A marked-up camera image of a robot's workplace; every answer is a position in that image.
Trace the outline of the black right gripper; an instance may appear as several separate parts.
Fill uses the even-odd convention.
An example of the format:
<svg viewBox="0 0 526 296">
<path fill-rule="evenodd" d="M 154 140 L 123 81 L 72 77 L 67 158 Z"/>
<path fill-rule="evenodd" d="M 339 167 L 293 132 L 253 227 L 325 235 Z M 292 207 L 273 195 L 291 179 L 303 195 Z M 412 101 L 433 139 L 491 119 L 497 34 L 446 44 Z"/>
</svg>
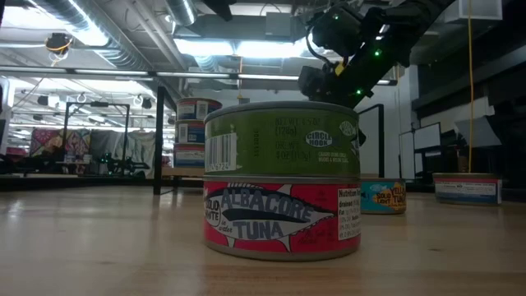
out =
<svg viewBox="0 0 526 296">
<path fill-rule="evenodd" d="M 340 74 L 320 68 L 303 66 L 298 77 L 300 92 L 310 101 L 337 104 L 354 109 L 364 98 L 372 97 L 373 80 L 368 80 L 350 67 Z M 358 144 L 362 146 L 367 136 L 358 130 Z"/>
</svg>

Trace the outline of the bright ceiling light panel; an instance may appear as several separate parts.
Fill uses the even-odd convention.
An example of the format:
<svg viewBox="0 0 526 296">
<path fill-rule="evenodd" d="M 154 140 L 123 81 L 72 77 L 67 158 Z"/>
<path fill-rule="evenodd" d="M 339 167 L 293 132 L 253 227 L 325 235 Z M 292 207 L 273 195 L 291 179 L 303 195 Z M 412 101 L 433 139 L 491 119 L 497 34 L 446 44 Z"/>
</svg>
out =
<svg viewBox="0 0 526 296">
<path fill-rule="evenodd" d="M 197 57 L 236 55 L 244 58 L 300 58 L 307 51 L 303 39 L 296 43 L 204 39 L 174 39 L 173 41 L 180 53 Z"/>
</svg>

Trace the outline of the black metal rig frame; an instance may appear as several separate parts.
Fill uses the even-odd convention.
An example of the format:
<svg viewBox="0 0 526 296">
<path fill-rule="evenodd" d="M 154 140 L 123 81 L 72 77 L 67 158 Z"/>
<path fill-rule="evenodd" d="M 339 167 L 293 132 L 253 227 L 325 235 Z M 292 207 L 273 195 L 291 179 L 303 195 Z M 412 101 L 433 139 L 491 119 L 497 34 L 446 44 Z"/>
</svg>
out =
<svg viewBox="0 0 526 296">
<path fill-rule="evenodd" d="M 68 177 L 66 175 L 36 175 L 20 177 L 0 175 L 0 192 L 61 189 L 100 186 L 154 186 L 153 179 L 123 177 Z"/>
</svg>

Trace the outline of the grey angled panel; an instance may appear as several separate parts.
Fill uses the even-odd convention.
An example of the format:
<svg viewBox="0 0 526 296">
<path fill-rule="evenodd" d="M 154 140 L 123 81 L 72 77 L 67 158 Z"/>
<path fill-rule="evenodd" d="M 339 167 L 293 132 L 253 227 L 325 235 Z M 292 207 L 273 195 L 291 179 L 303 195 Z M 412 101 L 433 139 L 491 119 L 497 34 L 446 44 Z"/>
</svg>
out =
<svg viewBox="0 0 526 296">
<path fill-rule="evenodd" d="M 457 132 L 473 148 L 500 146 L 501 140 L 491 127 L 488 116 L 455 122 Z"/>
</svg>

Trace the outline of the grey hanging cloth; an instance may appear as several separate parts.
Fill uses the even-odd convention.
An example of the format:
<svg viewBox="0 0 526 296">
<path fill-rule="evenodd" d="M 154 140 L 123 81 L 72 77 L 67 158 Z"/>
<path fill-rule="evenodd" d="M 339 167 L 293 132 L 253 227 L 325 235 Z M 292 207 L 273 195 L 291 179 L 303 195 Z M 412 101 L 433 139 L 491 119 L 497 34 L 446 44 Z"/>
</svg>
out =
<svg viewBox="0 0 526 296">
<path fill-rule="evenodd" d="M 111 153 L 114 159 L 122 158 L 123 132 L 93 130 L 90 134 L 89 153 L 92 156 L 90 172 L 108 175 L 106 166 L 97 159 L 105 153 Z M 145 178 L 154 177 L 153 163 L 155 152 L 154 132 L 128 132 L 126 157 L 131 157 L 135 162 L 144 162 L 150 166 L 145 171 Z"/>
</svg>

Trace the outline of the wide white board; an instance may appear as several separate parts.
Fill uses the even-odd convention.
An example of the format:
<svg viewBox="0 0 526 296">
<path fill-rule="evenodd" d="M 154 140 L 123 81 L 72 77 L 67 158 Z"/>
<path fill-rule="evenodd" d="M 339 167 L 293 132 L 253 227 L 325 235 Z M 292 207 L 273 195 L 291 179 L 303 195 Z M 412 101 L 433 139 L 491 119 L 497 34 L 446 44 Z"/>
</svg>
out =
<svg viewBox="0 0 526 296">
<path fill-rule="evenodd" d="M 427 149 L 441 145 L 441 126 L 433 123 L 416 129 L 413 134 L 415 150 Z"/>
</svg>

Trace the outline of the colourful patterned cloth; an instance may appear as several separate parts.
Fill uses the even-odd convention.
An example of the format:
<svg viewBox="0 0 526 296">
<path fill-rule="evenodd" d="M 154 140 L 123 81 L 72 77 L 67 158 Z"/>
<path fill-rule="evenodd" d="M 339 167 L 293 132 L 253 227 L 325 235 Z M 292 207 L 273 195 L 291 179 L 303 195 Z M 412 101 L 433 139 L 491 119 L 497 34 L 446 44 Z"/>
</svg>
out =
<svg viewBox="0 0 526 296">
<path fill-rule="evenodd" d="M 83 156 L 89 152 L 90 130 L 78 129 L 67 132 L 67 153 Z M 54 147 L 62 147 L 62 129 L 35 128 L 30 138 L 30 156 L 51 152 Z"/>
</svg>

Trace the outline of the white standing panel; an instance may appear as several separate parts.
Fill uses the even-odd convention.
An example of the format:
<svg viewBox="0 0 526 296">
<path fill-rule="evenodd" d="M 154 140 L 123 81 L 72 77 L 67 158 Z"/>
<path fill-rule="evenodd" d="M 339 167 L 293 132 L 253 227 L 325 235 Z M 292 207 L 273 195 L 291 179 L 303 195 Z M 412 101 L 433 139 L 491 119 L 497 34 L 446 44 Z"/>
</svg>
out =
<svg viewBox="0 0 526 296">
<path fill-rule="evenodd" d="M 0 76 L 0 154 L 7 151 L 9 124 L 12 119 L 15 88 L 11 81 Z"/>
</svg>

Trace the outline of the white ceiling box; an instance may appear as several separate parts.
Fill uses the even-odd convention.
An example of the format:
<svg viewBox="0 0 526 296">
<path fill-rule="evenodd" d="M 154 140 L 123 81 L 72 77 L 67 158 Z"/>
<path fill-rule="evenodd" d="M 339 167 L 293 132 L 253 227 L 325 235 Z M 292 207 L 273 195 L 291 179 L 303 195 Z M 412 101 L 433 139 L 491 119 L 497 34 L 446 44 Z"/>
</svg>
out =
<svg viewBox="0 0 526 296">
<path fill-rule="evenodd" d="M 445 11 L 447 23 L 472 21 L 501 21 L 503 18 L 501 0 L 455 0 Z"/>
</svg>

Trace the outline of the teal yellowfin tuna can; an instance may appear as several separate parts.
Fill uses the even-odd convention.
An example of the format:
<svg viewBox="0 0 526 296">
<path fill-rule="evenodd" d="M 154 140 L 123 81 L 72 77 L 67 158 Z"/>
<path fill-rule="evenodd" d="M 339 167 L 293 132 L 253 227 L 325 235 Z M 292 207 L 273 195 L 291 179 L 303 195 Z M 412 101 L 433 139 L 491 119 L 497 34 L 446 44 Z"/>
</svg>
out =
<svg viewBox="0 0 526 296">
<path fill-rule="evenodd" d="M 361 212 L 363 214 L 396 215 L 407 209 L 406 182 L 394 178 L 361 180 Z"/>
</svg>

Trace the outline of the tall white board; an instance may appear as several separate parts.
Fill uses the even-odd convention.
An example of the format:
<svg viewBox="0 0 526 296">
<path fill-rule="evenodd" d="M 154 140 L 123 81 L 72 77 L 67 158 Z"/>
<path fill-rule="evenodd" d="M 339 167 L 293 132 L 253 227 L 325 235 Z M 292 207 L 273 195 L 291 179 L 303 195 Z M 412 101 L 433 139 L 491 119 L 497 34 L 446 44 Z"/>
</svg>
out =
<svg viewBox="0 0 526 296">
<path fill-rule="evenodd" d="M 415 158 L 413 133 L 399 135 L 399 171 L 400 177 L 406 180 L 415 179 Z"/>
</svg>

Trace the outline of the narrow silver ventilation duct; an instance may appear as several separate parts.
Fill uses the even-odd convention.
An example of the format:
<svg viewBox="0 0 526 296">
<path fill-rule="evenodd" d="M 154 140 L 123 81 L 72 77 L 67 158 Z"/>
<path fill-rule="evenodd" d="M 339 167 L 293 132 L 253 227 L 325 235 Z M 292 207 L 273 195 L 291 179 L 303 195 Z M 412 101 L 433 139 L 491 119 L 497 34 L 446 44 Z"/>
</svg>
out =
<svg viewBox="0 0 526 296">
<path fill-rule="evenodd" d="M 165 0 L 168 11 L 177 25 L 192 25 L 197 17 L 197 9 L 192 0 Z"/>
</svg>

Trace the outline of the wide ribbed ventilation duct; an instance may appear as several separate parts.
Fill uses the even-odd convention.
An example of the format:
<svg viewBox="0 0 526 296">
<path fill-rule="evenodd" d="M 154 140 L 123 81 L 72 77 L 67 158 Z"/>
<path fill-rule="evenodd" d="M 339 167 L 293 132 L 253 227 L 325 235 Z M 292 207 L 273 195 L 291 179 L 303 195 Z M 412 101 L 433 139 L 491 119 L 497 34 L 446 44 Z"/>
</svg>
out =
<svg viewBox="0 0 526 296">
<path fill-rule="evenodd" d="M 62 22 L 75 41 L 117 69 L 153 68 L 95 0 L 28 1 L 45 15 Z"/>
</svg>

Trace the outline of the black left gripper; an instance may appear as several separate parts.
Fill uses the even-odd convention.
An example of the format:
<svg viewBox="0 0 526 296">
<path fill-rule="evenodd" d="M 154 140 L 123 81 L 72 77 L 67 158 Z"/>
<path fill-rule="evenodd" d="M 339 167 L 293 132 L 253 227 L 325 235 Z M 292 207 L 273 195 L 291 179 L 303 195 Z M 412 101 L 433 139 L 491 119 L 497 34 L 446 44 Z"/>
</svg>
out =
<svg viewBox="0 0 526 296">
<path fill-rule="evenodd" d="M 202 0 L 202 2 L 224 21 L 233 19 L 230 6 L 235 4 L 237 0 Z"/>
</svg>

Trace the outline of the green labelled tuna can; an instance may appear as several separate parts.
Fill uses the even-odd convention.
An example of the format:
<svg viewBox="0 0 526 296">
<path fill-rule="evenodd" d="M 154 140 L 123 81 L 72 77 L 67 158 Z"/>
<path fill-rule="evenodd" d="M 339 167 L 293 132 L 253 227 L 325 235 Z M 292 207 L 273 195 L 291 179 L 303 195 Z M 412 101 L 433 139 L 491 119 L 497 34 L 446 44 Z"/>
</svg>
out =
<svg viewBox="0 0 526 296">
<path fill-rule="evenodd" d="M 355 178 L 360 174 L 358 114 L 311 101 L 262 102 L 210 113 L 208 175 Z"/>
</svg>

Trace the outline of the black background frame stand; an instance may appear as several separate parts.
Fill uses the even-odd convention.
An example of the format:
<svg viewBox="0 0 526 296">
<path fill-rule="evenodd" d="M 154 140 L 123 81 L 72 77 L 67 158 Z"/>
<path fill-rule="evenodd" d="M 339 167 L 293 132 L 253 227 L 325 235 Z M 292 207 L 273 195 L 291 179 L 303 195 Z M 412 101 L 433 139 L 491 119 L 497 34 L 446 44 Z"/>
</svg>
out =
<svg viewBox="0 0 526 296">
<path fill-rule="evenodd" d="M 89 105 L 91 108 L 109 108 L 113 106 L 113 107 L 116 107 L 117 109 L 122 107 L 126 110 L 123 146 L 122 146 L 122 158 L 121 158 L 121 160 L 124 160 L 126 158 L 126 149 L 127 149 L 127 134 L 128 134 L 128 126 L 129 126 L 130 110 L 131 110 L 130 104 L 115 104 L 115 103 L 108 103 L 108 102 L 103 102 L 103 101 L 80 103 L 80 102 L 74 101 L 74 102 L 66 102 L 65 117 L 64 117 L 64 123 L 63 123 L 63 129 L 62 129 L 62 147 L 61 147 L 62 157 L 63 157 L 62 165 L 65 168 L 67 168 L 67 170 L 70 173 L 77 173 L 77 170 L 80 167 L 87 169 L 90 164 L 90 162 L 87 162 L 87 163 L 86 162 L 67 162 L 67 132 L 68 132 L 69 118 L 71 117 L 69 108 L 72 105 L 78 105 L 78 106 Z"/>
</svg>

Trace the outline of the long ceiling light bar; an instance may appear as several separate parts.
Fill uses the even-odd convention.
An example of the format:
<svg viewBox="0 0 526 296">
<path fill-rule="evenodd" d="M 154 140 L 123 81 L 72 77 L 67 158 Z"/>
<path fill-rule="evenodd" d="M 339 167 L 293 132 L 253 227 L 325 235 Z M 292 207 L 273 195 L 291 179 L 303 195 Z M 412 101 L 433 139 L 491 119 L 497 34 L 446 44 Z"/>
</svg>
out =
<svg viewBox="0 0 526 296">
<path fill-rule="evenodd" d="M 29 76 L 51 75 L 51 76 L 110 76 L 115 79 L 124 80 L 151 80 L 158 77 L 196 78 L 196 79 L 220 79 L 220 80 L 262 80 L 262 81 L 298 81 L 298 76 L 268 75 L 268 74 L 246 74 L 230 72 L 157 72 L 157 71 L 128 71 L 128 70 L 98 70 L 68 67 L 23 67 L 0 65 L 1 73 L 28 74 Z"/>
</svg>

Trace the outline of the red albacore tuna can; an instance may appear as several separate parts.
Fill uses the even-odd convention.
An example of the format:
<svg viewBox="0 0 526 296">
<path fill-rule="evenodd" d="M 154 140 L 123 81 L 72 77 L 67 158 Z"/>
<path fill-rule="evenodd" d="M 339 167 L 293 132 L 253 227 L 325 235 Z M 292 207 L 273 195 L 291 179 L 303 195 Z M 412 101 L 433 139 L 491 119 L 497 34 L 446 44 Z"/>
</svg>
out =
<svg viewBox="0 0 526 296">
<path fill-rule="evenodd" d="M 206 176 L 205 244 L 264 261 L 320 261 L 361 243 L 356 178 Z"/>
</svg>

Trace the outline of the wooden shelf with black frame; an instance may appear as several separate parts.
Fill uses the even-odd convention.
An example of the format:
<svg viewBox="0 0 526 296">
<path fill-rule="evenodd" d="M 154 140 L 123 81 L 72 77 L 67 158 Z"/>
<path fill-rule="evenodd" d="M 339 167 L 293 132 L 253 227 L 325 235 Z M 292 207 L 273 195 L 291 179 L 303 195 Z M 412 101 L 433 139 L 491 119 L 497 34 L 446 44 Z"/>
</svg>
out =
<svg viewBox="0 0 526 296">
<path fill-rule="evenodd" d="M 158 113 L 155 116 L 156 126 L 154 128 L 155 133 L 155 152 L 154 152 L 154 178 L 151 181 L 153 186 L 153 194 L 155 196 L 161 196 L 164 193 L 161 192 L 162 186 L 165 184 L 171 184 L 175 189 L 180 186 L 181 178 L 197 178 L 201 180 L 204 176 L 204 169 L 201 168 L 171 168 L 162 166 L 162 148 L 163 148 L 163 127 L 161 126 L 161 120 L 163 114 L 159 108 L 162 107 L 164 102 L 174 105 L 175 101 L 168 94 L 167 88 L 160 86 L 158 88 L 158 95 L 156 98 L 159 100 L 156 107 Z M 362 173 L 362 178 L 383 178 L 385 176 L 385 106 L 383 104 L 373 104 L 367 109 L 362 109 L 359 114 L 368 113 L 371 110 L 376 109 L 378 112 L 377 121 L 377 133 L 378 133 L 378 156 L 376 160 L 378 162 L 378 173 Z"/>
</svg>

